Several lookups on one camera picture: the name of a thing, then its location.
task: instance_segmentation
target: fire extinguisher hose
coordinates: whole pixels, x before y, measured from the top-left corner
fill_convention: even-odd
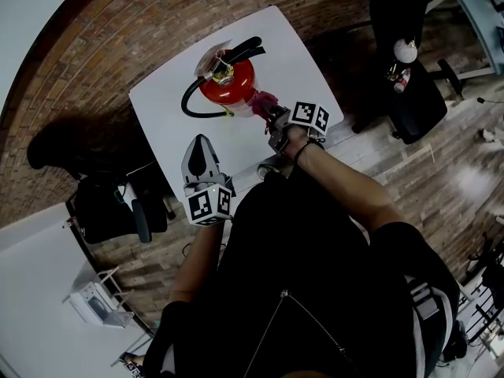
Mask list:
[[[205,83],[205,77],[198,77],[193,84],[189,86],[189,88],[186,90],[186,92],[183,94],[182,101],[180,102],[180,105],[182,106],[182,111],[188,115],[189,117],[197,117],[199,119],[208,119],[211,117],[226,117],[226,116],[232,116],[230,115],[231,112],[229,111],[223,111],[223,112],[212,112],[212,113],[196,113],[192,112],[187,108],[187,103],[189,102],[189,98],[191,97],[192,93],[195,92],[200,85]]]

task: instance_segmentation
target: black office chair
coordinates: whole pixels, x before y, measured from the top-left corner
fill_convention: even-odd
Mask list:
[[[48,124],[28,146],[30,166],[63,168],[79,181],[73,206],[86,242],[127,234],[150,242],[152,232],[166,231],[167,218],[175,216],[162,200],[170,188],[152,151],[148,144],[139,152],[92,150],[76,138],[87,126],[85,119],[76,118]],[[124,201],[127,186],[136,195],[132,209]]]
[[[372,103],[369,111],[352,127],[354,132],[360,133],[376,117],[389,116],[396,128],[394,137],[411,144],[425,136],[447,114],[447,106],[434,79],[450,78],[452,81],[454,77],[454,87],[459,85],[445,61],[440,61],[442,71],[435,76],[430,75],[418,60],[408,65],[398,62],[398,71],[411,68],[411,77],[402,94],[396,93],[395,82],[385,77],[395,59],[394,44],[397,40],[414,39],[417,48],[420,47],[424,14],[430,1],[371,0],[369,12],[377,47],[369,82]]]

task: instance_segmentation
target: red brick wall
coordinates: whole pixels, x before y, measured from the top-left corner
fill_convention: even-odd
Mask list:
[[[192,43],[271,4],[302,39],[368,19],[369,0],[93,0],[45,57],[19,107],[4,117],[0,226],[75,190],[66,172],[35,171],[26,161],[28,144],[44,124],[70,113],[109,117],[115,128],[134,122],[128,91],[143,77]]]

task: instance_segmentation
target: black hose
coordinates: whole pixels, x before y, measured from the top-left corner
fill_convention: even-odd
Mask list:
[[[262,41],[258,36],[253,36],[245,42],[240,43],[238,46],[229,50],[222,57],[222,61],[230,65],[234,65],[238,61],[244,61],[250,57],[265,53],[264,48],[259,47]]]
[[[208,119],[210,117],[225,117],[228,115],[227,111],[224,112],[212,112],[212,113],[196,113],[192,112],[187,108],[187,103],[189,102],[189,98],[191,97],[192,93],[195,92],[200,85],[205,83],[205,77],[198,77],[193,84],[189,86],[189,88],[184,92],[182,101],[180,102],[180,105],[182,106],[182,111],[188,115],[189,117],[197,117],[199,119]]]

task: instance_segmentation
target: white table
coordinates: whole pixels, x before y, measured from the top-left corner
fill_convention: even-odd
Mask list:
[[[191,140],[207,136],[228,175],[274,155],[260,117],[195,119],[182,112],[180,100],[195,80],[194,71],[203,54],[217,43],[232,39],[231,48],[252,36],[262,38],[266,54],[253,57],[256,77],[263,91],[274,94],[279,104],[294,108],[296,101],[317,102],[329,113],[329,126],[343,114],[321,71],[295,30],[275,6],[236,21],[207,36],[151,73],[129,93],[150,147],[176,197],[181,201],[183,180],[180,165]],[[194,112],[218,112],[196,91],[189,100]]]
[[[426,13],[445,0],[432,0],[427,5]],[[485,76],[487,74],[501,75],[504,72],[504,51],[502,51],[497,27],[504,27],[504,19],[491,3],[491,0],[457,0],[471,22],[474,32],[478,35],[481,46],[488,57],[490,66],[457,74],[458,79]]]

